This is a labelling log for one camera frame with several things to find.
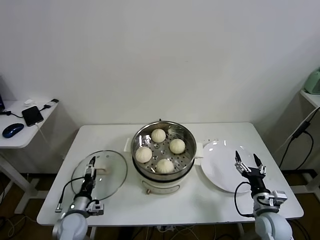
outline glass lid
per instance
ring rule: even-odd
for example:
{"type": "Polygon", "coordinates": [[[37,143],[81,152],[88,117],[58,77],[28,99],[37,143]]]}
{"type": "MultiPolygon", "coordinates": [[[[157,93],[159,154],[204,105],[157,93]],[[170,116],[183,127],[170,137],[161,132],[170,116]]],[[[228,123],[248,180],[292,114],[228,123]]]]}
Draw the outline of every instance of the glass lid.
{"type": "MultiPolygon", "coordinates": [[[[96,178],[91,196],[92,199],[103,200],[115,194],[125,182],[128,165],[126,159],[116,151],[97,151],[87,156],[78,164],[73,171],[71,179],[83,177],[86,166],[93,157],[95,157],[94,168],[96,169],[96,178]]],[[[79,179],[71,183],[74,194],[80,191],[83,181],[79,179]]]]}

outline green appliance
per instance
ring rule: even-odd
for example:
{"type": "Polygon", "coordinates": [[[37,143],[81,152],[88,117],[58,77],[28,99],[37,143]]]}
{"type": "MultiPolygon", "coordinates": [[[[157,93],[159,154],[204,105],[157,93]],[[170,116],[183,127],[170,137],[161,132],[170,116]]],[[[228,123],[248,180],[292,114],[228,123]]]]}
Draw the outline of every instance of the green appliance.
{"type": "Polygon", "coordinates": [[[320,94],[320,68],[309,75],[304,84],[304,89],[309,94],[320,94]]]}

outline blue mouse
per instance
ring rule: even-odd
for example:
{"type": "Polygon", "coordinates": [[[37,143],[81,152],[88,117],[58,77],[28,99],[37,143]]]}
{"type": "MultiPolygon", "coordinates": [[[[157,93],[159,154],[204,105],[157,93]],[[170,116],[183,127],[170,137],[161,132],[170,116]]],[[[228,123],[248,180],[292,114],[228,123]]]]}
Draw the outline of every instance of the blue mouse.
{"type": "Polygon", "coordinates": [[[9,139],[20,132],[24,127],[25,125],[23,125],[22,123],[11,124],[3,130],[2,136],[4,136],[6,139],[9,139]]]}

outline table leg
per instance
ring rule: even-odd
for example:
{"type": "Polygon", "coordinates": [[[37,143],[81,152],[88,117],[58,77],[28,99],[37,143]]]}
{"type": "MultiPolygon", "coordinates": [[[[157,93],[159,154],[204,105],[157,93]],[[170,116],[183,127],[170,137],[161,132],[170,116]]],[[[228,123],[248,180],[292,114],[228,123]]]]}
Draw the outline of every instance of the table leg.
{"type": "Polygon", "coordinates": [[[28,182],[2,155],[0,155],[0,170],[24,190],[24,195],[14,211],[15,214],[22,214],[30,199],[46,199],[48,191],[38,191],[35,188],[39,179],[28,182]]]}
{"type": "Polygon", "coordinates": [[[312,178],[309,173],[302,174],[305,180],[307,180],[307,185],[290,186],[294,194],[314,194],[318,201],[320,202],[320,175],[312,178]]]}

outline smartphone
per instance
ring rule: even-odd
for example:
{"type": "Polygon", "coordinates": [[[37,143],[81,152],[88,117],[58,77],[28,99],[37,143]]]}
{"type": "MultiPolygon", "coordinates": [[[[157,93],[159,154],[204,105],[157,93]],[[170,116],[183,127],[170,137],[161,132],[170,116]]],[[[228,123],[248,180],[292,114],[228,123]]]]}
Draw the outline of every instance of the smartphone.
{"type": "Polygon", "coordinates": [[[31,127],[36,123],[40,123],[44,120],[44,117],[41,115],[37,106],[32,106],[26,110],[23,110],[22,116],[25,120],[25,124],[28,127],[31,127]]]}

